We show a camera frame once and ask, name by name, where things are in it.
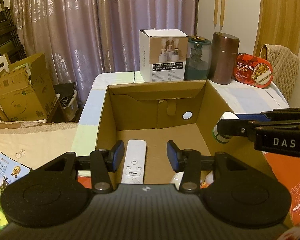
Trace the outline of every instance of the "beige quilted fabric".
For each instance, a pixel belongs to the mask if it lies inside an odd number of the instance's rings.
[[[264,44],[266,46],[267,61],[273,68],[273,83],[279,88],[284,98],[289,101],[297,80],[299,71],[299,58],[290,49],[281,45]]]

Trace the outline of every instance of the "curtain fold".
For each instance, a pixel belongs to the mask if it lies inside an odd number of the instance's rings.
[[[194,32],[195,0],[10,0],[27,55],[44,52],[54,84],[76,82],[85,103],[95,77],[139,70],[140,29]]]

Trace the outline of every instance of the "white remote control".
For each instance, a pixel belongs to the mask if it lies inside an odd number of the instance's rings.
[[[146,141],[129,140],[122,172],[121,183],[143,184],[146,160]]]

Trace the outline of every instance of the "black ribbed surface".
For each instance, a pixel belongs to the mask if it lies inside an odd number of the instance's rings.
[[[236,228],[213,217],[197,196],[179,193],[174,185],[148,185],[149,191],[142,189],[145,186],[119,185],[111,194],[96,195],[79,217],[56,227],[9,224],[0,240],[273,240],[286,230],[281,224]]]

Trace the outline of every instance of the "transparent jar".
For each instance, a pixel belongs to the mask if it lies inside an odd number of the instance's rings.
[[[211,65],[211,41],[201,36],[190,36],[186,59],[185,80],[207,79]]]

